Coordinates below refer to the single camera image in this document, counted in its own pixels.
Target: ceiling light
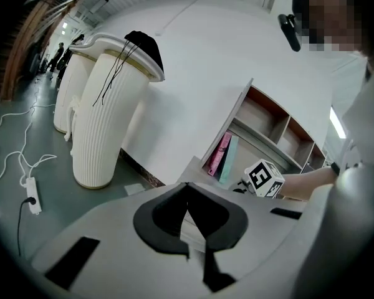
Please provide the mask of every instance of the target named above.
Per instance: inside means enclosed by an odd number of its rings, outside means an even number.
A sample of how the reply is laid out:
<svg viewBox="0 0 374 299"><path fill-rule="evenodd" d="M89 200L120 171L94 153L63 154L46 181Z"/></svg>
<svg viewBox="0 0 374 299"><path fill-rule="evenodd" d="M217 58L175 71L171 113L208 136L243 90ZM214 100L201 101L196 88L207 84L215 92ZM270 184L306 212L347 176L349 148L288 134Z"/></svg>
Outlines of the ceiling light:
<svg viewBox="0 0 374 299"><path fill-rule="evenodd" d="M90 9L91 13L96 13L98 9L100 9L104 4L106 4L109 0L98 0L98 2Z"/></svg>
<svg viewBox="0 0 374 299"><path fill-rule="evenodd" d="M330 110L330 120L331 120L332 125L335 128L335 131L337 131L339 138L345 139L347 136L345 132L343 131L342 124L341 122L339 122L337 114L335 114L334 109L332 107Z"/></svg>

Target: white power cord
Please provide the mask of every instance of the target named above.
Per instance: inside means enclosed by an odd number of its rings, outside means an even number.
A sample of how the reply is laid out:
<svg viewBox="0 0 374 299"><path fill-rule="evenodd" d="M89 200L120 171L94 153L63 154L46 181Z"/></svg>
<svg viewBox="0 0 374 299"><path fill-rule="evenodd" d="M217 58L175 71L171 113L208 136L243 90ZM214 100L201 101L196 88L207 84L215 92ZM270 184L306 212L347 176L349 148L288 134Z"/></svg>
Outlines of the white power cord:
<svg viewBox="0 0 374 299"><path fill-rule="evenodd" d="M9 115L25 115L25 114L28 114L31 110L33 110L32 114L31 114L31 117L32 115L34 114L35 112L35 108L36 107L53 107L55 106L55 104L50 104L50 105L35 105L36 102L37 102L37 94L39 93L39 89L37 89L37 92L34 94L35 95L35 102L31 105L31 107L28 109L28 111L26 112L22 112L22 113L8 113L8 114L4 114L1 118L0 118L0 126L2 124L2 121L3 121L3 118L5 116L9 116ZM22 186L22 187L26 187L25 184L22 183L23 179L26 177L26 172L25 172L25 169L22 165L22 161L21 161L21 157L23 158L24 162L28 165L28 167L30 167L30 170L29 170L29 173L28 173L28 178L31 177L31 174L32 174L32 170L36 167L38 167L38 165L40 165L40 163L44 162L44 161L48 161L49 159L53 159L53 158L57 158L56 155L51 155L51 154L45 154L45 155L42 155L42 157L40 157L40 159L38 160L38 162L34 163L33 165L30 165L25 156L24 156L24 149L25 149L25 146L26 146L26 134L27 134L27 131L28 129L32 126L32 121L28 124L27 128L25 129L25 137L24 137L24 145L22 146L22 149L20 151L13 151L9 154L7 154L7 156L5 157L4 159L4 168L0 174L0 179L2 178L2 176L4 175L4 173L6 172L6 168L7 168L7 159L8 157L10 157L11 155L14 155L14 154L18 154L18 163L22 169L22 172L24 173L22 175L22 177L19 179L19 184Z"/></svg>

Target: white cube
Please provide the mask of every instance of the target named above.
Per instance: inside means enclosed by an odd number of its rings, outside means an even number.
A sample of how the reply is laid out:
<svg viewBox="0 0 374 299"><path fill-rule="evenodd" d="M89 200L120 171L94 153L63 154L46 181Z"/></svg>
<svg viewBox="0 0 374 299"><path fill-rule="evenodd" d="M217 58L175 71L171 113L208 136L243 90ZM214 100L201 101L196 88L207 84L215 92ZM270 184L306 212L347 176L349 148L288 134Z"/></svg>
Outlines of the white cube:
<svg viewBox="0 0 374 299"><path fill-rule="evenodd" d="M264 159L245 169L245 174L259 197L276 198L285 181L276 166Z"/></svg>

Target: headphones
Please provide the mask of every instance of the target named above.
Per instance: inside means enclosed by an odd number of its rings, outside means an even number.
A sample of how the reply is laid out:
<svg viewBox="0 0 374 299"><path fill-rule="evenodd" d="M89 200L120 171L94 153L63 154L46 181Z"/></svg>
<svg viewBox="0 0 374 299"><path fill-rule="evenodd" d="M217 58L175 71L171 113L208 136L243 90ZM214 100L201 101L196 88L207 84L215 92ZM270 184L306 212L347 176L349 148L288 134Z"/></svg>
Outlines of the headphones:
<svg viewBox="0 0 374 299"><path fill-rule="evenodd" d="M277 18L279 20L280 28L287 38L291 49L298 52L300 50L299 32L301 32L301 30L299 29L298 21L296 21L295 16L292 14L289 14L288 16L280 14Z"/></svg>
<svg viewBox="0 0 374 299"><path fill-rule="evenodd" d="M309 37L309 43L311 44L324 44L324 38L318 37L315 29L309 29L307 23L305 25L302 23L302 11L307 7L304 1L305 0L292 0L292 11L294 14L289 14L288 16L280 14L278 16L280 28L287 38L291 49L295 52L300 50L303 35Z"/></svg>

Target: black cloth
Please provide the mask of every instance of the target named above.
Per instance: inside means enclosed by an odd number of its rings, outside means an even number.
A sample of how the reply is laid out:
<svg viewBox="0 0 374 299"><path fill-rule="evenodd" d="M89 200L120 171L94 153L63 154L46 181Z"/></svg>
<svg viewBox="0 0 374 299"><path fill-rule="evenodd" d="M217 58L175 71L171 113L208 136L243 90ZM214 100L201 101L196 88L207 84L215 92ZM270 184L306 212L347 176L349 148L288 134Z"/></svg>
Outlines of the black cloth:
<svg viewBox="0 0 374 299"><path fill-rule="evenodd" d="M131 31L131 33L125 35L125 39L129 40L135 45L138 45L139 49L147 53L147 55L149 55L156 62L156 64L158 64L162 72L165 72L163 70L160 50L152 37L141 31Z"/></svg>
<svg viewBox="0 0 374 299"><path fill-rule="evenodd" d="M335 174L339 175L340 169L336 163L331 164L331 169L334 171Z"/></svg>
<svg viewBox="0 0 374 299"><path fill-rule="evenodd" d="M64 48L61 47L57 51L57 55L52 59L55 62L58 62L59 59L61 59L61 55L64 53Z"/></svg>
<svg viewBox="0 0 374 299"><path fill-rule="evenodd" d="M49 68L50 66L51 66L51 68L50 68L50 72L54 72L54 69L55 69L55 67L57 66L57 61L55 61L54 59L52 59L52 60L49 62L47 68Z"/></svg>

